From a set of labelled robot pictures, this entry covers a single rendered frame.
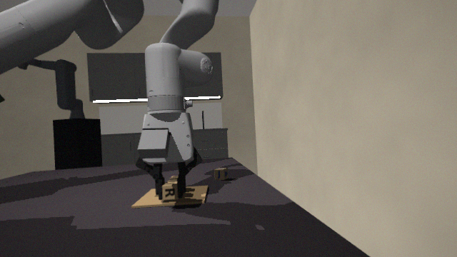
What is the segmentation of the tan flat mat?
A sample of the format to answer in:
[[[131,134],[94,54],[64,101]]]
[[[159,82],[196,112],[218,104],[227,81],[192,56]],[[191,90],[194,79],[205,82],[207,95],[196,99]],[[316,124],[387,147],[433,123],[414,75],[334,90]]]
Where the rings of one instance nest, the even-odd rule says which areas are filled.
[[[159,195],[156,195],[155,189],[151,189],[132,205],[131,208],[205,203],[207,190],[208,186],[189,186],[186,187],[186,192],[183,194],[182,198],[178,198],[178,200],[163,201],[159,200]]]

